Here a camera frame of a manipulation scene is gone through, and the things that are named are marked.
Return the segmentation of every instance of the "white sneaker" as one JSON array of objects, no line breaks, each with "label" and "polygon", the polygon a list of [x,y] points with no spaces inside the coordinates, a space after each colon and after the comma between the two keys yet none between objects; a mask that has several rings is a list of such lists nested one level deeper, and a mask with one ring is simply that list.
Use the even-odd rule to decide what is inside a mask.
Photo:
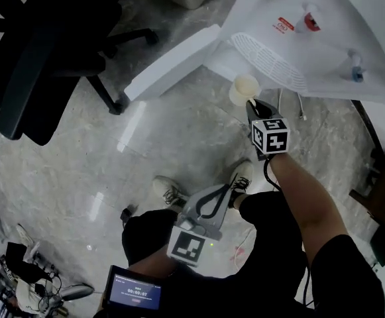
[{"label": "white sneaker", "polygon": [[162,198],[167,205],[183,207],[188,197],[180,192],[179,185],[170,178],[156,176],[152,181],[152,188],[156,195]]},{"label": "white sneaker", "polygon": [[249,160],[245,160],[235,168],[231,176],[231,190],[246,193],[252,181],[254,168]]},{"label": "white sneaker", "polygon": [[20,236],[20,240],[23,245],[25,245],[26,247],[29,247],[34,244],[33,239],[31,239],[31,237],[28,235],[27,231],[23,226],[21,226],[20,224],[17,224],[15,228]]}]

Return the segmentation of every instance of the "black office chair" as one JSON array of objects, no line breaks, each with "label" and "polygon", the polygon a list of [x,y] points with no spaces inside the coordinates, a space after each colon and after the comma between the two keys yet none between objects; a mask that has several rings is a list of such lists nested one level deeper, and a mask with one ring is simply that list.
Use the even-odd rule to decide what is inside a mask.
[{"label": "black office chair", "polygon": [[158,42],[150,29],[107,35],[121,16],[117,0],[27,0],[0,41],[0,132],[18,140],[26,134],[45,145],[54,134],[80,77],[85,76],[118,115],[98,78],[116,44],[144,36]]}]

